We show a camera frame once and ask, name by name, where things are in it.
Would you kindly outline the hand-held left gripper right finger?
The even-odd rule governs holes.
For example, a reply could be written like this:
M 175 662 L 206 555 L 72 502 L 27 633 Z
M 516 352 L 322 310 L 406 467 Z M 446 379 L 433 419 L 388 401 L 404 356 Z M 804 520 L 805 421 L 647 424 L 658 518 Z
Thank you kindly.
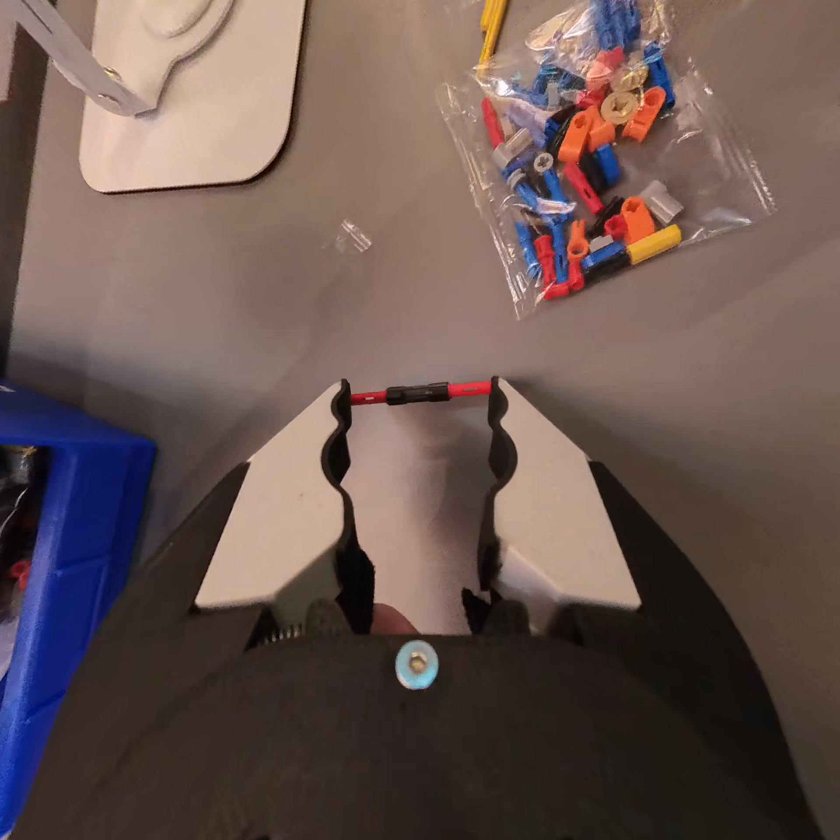
M 487 421 L 479 588 L 520 604 L 532 634 L 550 634 L 573 606 L 635 613 L 642 600 L 584 450 L 499 376 Z

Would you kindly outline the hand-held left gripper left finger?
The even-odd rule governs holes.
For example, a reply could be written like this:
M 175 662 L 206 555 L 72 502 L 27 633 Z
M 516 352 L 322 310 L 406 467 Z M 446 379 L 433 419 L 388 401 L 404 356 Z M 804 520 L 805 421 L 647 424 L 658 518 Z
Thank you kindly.
M 351 425 L 350 384 L 339 380 L 248 458 L 196 594 L 199 610 L 266 607 L 290 631 L 326 600 L 355 633 L 371 631 L 375 569 L 342 486 Z

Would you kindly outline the red lego axle black connector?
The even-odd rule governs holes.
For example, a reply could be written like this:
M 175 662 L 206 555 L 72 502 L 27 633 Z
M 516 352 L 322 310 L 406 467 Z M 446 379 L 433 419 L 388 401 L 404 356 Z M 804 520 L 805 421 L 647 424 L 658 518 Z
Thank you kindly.
M 350 404 L 352 406 L 379 404 L 402 406 L 418 403 L 445 403 L 460 397 L 488 396 L 490 391 L 490 381 L 394 385 L 376 392 L 353 393 L 350 396 Z

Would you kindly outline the clear bags of lego parts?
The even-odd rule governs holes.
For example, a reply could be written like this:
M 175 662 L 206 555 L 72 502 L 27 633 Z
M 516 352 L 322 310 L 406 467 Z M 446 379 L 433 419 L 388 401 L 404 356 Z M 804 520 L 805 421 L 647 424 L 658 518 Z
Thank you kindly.
M 47 448 L 1 446 L 1 680 L 11 666 L 49 476 Z

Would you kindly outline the small bag of colourful lego pins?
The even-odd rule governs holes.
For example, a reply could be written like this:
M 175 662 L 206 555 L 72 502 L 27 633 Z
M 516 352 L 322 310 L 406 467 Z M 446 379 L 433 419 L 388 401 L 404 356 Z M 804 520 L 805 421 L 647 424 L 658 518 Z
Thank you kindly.
M 672 2 L 573 2 L 436 90 L 516 317 L 775 211 Z

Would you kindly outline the long yellow lego axle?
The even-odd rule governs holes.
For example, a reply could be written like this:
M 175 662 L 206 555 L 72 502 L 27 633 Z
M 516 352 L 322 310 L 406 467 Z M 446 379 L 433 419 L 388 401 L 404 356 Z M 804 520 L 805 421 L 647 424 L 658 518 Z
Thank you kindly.
M 479 20 L 480 32 L 484 39 L 477 62 L 478 68 L 488 66 L 496 54 L 507 10 L 508 1 L 485 1 Z

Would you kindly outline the blue storage bin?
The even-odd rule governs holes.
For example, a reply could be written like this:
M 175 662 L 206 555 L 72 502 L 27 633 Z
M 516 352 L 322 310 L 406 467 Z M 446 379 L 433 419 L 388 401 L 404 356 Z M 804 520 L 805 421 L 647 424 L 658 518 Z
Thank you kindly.
M 125 586 L 156 446 L 81 409 L 2 381 L 3 448 L 44 457 L 35 544 L 2 631 L 2 833 L 23 811 L 61 701 Z

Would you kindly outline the clear plastic scrap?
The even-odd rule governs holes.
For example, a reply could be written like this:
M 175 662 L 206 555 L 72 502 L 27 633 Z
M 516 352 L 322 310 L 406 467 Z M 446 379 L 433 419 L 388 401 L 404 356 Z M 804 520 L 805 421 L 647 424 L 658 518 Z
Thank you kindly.
M 324 240 L 321 250 L 344 257 L 360 256 L 369 250 L 372 240 L 362 227 L 349 218 L 343 218 L 334 235 Z

